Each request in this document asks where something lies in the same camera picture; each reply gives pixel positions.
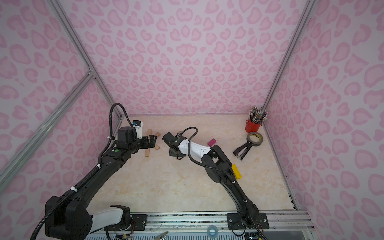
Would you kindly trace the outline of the dark tape roll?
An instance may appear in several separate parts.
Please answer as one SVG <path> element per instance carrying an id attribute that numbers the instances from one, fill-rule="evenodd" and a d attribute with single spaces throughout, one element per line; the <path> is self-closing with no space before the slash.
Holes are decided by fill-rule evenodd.
<path id="1" fill-rule="evenodd" d="M 258 132 L 251 132 L 247 135 L 247 142 L 250 143 L 253 147 L 260 146 L 264 141 L 264 138 Z"/>

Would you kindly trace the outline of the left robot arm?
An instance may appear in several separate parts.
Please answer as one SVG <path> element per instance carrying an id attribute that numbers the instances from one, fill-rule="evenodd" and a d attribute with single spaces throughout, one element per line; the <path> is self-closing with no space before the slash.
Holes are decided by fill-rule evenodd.
<path id="1" fill-rule="evenodd" d="M 126 230 L 132 227 L 130 209 L 112 205 L 107 210 L 89 213 L 87 208 L 107 180 L 141 149 L 156 146 L 157 136 L 139 138 L 134 127 L 122 127 L 118 138 L 102 151 L 98 164 L 80 182 L 62 196 L 46 202 L 41 223 L 48 237 L 60 240 L 83 240 L 101 229 Z"/>

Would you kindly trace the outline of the magenta block far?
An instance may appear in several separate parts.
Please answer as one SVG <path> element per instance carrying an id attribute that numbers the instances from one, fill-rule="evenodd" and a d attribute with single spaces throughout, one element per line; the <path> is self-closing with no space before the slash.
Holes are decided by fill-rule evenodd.
<path id="1" fill-rule="evenodd" d="M 211 139 L 209 142 L 208 142 L 208 146 L 209 147 L 212 147 L 213 145 L 215 145 L 217 141 L 215 139 Z"/>

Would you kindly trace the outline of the black stapler tool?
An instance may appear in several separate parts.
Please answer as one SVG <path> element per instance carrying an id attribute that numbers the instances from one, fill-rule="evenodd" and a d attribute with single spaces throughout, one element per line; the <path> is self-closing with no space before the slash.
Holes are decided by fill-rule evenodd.
<path id="1" fill-rule="evenodd" d="M 247 142 L 233 151 L 233 154 L 241 161 L 248 154 L 249 150 L 253 147 L 253 143 Z"/>

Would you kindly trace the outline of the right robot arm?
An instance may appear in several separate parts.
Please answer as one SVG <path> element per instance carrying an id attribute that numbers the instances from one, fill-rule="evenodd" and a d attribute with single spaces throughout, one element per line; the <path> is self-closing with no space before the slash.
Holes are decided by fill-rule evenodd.
<path id="1" fill-rule="evenodd" d="M 170 132 L 163 136 L 163 141 L 170 148 L 171 157 L 188 157 L 194 164 L 203 167 L 209 178 L 222 185 L 232 198 L 237 212 L 241 215 L 242 224 L 248 229 L 256 228 L 260 211 L 239 185 L 231 161 L 219 146 L 202 146 L 182 134 L 174 136 Z"/>

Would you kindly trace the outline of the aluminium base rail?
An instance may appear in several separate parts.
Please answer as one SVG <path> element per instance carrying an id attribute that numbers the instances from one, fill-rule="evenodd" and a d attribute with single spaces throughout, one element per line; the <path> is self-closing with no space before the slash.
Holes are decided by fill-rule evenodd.
<path id="1" fill-rule="evenodd" d="M 237 212 L 133 213 L 131 217 L 133 219 L 131 228 L 107 230 L 118 234 L 133 232 L 135 236 L 168 232 L 169 234 L 206 233 L 211 238 L 217 238 L 223 234 L 231 236 L 234 233 L 248 239 L 253 235 L 270 240 L 317 240 L 319 238 L 306 211 L 277 210 L 260 213 L 255 229 L 246 228 L 241 222 L 241 215 Z"/>

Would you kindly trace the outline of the yellow block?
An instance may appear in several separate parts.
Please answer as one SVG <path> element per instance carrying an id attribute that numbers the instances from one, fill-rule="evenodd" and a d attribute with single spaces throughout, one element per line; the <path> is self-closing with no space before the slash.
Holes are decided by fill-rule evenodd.
<path id="1" fill-rule="evenodd" d="M 242 178 L 242 175 L 241 175 L 239 169 L 237 168 L 237 166 L 235 164 L 232 165 L 232 170 L 233 170 L 234 175 L 235 175 L 237 180 Z"/>

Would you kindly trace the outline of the red pen cup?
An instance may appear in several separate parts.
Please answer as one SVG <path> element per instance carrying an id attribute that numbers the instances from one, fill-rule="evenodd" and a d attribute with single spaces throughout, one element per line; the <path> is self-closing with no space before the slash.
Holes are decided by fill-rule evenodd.
<path id="1" fill-rule="evenodd" d="M 250 120 L 246 120 L 245 131 L 246 131 L 247 133 L 258 132 L 258 131 L 259 131 L 259 128 L 260 128 L 262 125 L 263 125 L 262 123 L 260 123 L 260 124 L 255 124 L 255 123 L 251 122 Z"/>

